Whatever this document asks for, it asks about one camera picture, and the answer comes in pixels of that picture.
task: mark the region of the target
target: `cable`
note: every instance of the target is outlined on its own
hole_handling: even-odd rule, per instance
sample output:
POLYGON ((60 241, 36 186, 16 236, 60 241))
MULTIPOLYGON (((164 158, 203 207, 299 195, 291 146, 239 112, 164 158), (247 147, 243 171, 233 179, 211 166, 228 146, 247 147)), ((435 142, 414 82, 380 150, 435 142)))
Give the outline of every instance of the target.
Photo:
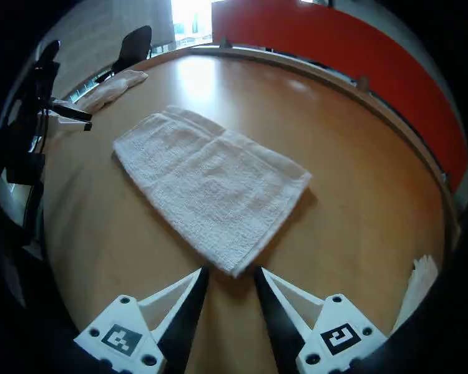
POLYGON ((47 115, 44 124, 43 139, 42 139, 42 148, 40 148, 40 153, 43 153, 43 148, 47 142, 47 133, 49 132, 49 110, 47 109, 47 115))

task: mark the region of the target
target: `chair backrest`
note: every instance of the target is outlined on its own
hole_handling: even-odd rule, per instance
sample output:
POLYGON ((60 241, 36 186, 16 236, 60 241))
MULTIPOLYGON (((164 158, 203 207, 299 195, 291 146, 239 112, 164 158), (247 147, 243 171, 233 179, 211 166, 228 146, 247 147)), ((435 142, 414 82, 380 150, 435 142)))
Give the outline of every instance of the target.
POLYGON ((113 65, 115 73, 120 72, 147 58, 151 48, 152 30, 150 26, 142 26, 124 37, 118 60, 113 65))

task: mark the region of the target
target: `red wall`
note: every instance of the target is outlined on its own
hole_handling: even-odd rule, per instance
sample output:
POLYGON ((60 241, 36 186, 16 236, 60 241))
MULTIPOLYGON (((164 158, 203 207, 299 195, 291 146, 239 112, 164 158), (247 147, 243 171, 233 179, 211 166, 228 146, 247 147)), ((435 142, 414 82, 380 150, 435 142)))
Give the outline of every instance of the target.
POLYGON ((297 0, 226 0, 212 4, 213 41, 270 47, 330 66, 371 90, 419 132, 453 191, 468 165, 456 116, 430 75, 401 46, 348 14, 297 0))

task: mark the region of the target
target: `wooden table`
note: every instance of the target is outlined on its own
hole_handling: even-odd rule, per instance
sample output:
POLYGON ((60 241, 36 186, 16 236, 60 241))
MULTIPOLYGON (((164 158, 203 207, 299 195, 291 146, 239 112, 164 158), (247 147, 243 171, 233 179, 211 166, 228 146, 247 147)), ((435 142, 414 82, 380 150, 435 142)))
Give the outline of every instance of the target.
MULTIPOLYGON (((184 56, 63 135, 47 157, 47 248, 57 285, 85 328, 119 294, 138 299, 205 263, 133 185, 112 142, 174 104, 290 157, 310 187, 256 259, 312 294, 342 292, 385 334, 397 317, 412 262, 440 265, 439 187, 382 120, 319 82, 259 62, 184 56)), ((188 372, 274 373, 250 270, 212 271, 188 372)))

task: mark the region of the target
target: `white towel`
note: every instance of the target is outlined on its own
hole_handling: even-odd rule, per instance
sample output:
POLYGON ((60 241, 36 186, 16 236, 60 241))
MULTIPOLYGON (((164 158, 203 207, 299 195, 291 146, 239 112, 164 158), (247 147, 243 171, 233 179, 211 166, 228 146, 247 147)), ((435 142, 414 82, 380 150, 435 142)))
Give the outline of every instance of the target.
POLYGON ((95 114, 105 104, 113 102, 129 88, 146 80, 147 77, 147 73, 134 70, 119 72, 81 97, 76 103, 76 107, 84 112, 95 114))
POLYGON ((170 225, 233 277, 267 245, 311 178, 289 158, 172 106, 142 120, 114 150, 170 225))
POLYGON ((409 278, 399 316, 390 334, 393 334, 419 307, 438 275, 439 271, 432 256, 425 255, 419 260, 414 260, 414 270, 409 278))

